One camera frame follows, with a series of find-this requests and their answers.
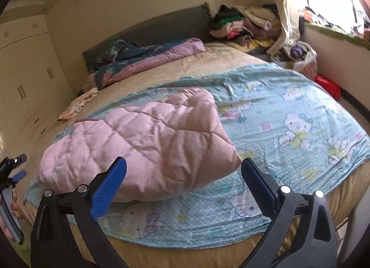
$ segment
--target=white curtain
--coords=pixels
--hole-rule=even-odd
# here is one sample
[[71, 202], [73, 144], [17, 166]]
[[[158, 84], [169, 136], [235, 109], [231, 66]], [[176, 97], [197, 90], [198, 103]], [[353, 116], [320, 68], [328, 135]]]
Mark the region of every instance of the white curtain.
[[267, 50], [270, 55], [277, 53], [283, 45], [291, 44], [300, 39], [299, 16], [295, 0], [276, 0], [276, 6], [282, 24], [282, 33], [275, 44]]

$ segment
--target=dark gray headboard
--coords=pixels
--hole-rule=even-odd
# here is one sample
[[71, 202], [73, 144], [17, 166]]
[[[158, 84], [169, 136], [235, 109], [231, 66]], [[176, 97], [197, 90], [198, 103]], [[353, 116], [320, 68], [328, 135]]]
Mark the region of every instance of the dark gray headboard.
[[171, 12], [131, 26], [86, 50], [82, 56], [86, 66], [89, 66], [115, 40], [133, 42], [138, 47], [192, 37], [210, 42], [214, 40], [209, 34], [211, 21], [209, 5], [204, 3], [201, 6]]

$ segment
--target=pile of clothes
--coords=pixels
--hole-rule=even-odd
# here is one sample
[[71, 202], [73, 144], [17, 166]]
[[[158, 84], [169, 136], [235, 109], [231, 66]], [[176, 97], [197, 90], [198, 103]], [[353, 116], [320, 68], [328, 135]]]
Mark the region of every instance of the pile of clothes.
[[318, 25], [325, 26], [325, 27], [329, 27], [329, 28], [332, 28], [335, 31], [346, 33], [342, 27], [339, 27], [338, 25], [330, 23], [328, 20], [326, 20], [321, 15], [317, 15], [308, 6], [306, 6], [305, 9], [303, 9], [299, 12], [299, 17], [303, 18], [306, 22], [318, 24]]
[[212, 20], [210, 34], [226, 45], [251, 53], [258, 48], [266, 51], [281, 33], [279, 13], [275, 4], [261, 8], [221, 5]]
[[347, 33], [343, 28], [328, 22], [323, 16], [317, 15], [311, 8], [306, 6], [305, 9], [299, 12], [299, 31], [301, 34], [303, 33], [303, 23], [301, 23], [301, 20], [303, 19], [303, 22], [309, 22], [319, 26], [328, 27], [337, 32], [349, 35], [350, 37], [363, 39], [368, 45], [370, 45], [370, 19], [365, 13], [358, 12], [358, 17], [359, 16], [361, 21], [358, 21], [358, 23], [352, 27], [351, 31]]

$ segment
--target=green cloth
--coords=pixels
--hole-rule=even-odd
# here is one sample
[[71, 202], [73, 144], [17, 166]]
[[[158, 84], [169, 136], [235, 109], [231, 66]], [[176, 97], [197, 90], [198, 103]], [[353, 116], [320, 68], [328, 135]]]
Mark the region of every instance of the green cloth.
[[29, 266], [31, 267], [31, 251], [30, 247], [28, 246], [27, 240], [24, 240], [22, 245], [19, 245], [13, 241], [10, 240], [10, 243], [12, 244], [14, 250], [17, 252], [17, 254], [21, 257], [21, 259]]
[[334, 30], [330, 27], [325, 27], [325, 26], [321, 26], [321, 25], [318, 25], [318, 24], [314, 24], [314, 23], [305, 23], [305, 26], [307, 26], [308, 28], [310, 28], [314, 31], [317, 31], [317, 32], [319, 32], [323, 35], [326, 35], [328, 37], [331, 37], [331, 38], [334, 38], [334, 39], [337, 39], [337, 40], [347, 40], [351, 44], [354, 44], [354, 45], [357, 45], [357, 46], [360, 46], [360, 47], [365, 47], [365, 48], [370, 50], [370, 44], [365, 42], [365, 40], [362, 39], [362, 38], [352, 37], [352, 36], [348, 35], [345, 32], [341, 32], [339, 30]]
[[230, 18], [221, 19], [218, 22], [212, 22], [212, 27], [214, 29], [220, 29], [220, 28], [222, 28], [223, 25], [225, 25], [227, 23], [238, 21], [238, 20], [241, 20], [241, 19], [242, 19], [241, 16], [233, 16], [233, 17], [230, 17]]

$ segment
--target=mattress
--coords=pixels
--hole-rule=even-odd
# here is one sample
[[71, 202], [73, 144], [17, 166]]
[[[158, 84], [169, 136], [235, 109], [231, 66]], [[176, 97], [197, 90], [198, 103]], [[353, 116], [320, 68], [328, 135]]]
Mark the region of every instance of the mattress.
[[[168, 63], [113, 84], [111, 87], [104, 89], [97, 98], [88, 104], [77, 118], [89, 115], [128, 93], [171, 82], [183, 76], [201, 76], [225, 72], [246, 64], [263, 63], [263, 61], [257, 58], [222, 44], [208, 44], [207, 48], [208, 52], [206, 53]], [[25, 195], [28, 183], [37, 175], [37, 167], [44, 150], [52, 142], [55, 134], [65, 128], [66, 123], [55, 124], [33, 150], [25, 167], [27, 178], [17, 187], [21, 198]], [[348, 216], [369, 185], [369, 168], [369, 162], [362, 164], [340, 186], [327, 195], [335, 225], [338, 225]], [[33, 223], [37, 209], [30, 203], [24, 203], [21, 205], [21, 209], [27, 219]], [[297, 221], [292, 225], [283, 248], [289, 245], [296, 227]], [[72, 229], [82, 254], [92, 260], [77, 228], [72, 226]], [[150, 248], [114, 238], [109, 239], [130, 267], [143, 267], [144, 265], [163, 267], [237, 267], [251, 252], [260, 237], [261, 235], [258, 234], [240, 243], [203, 250]]]

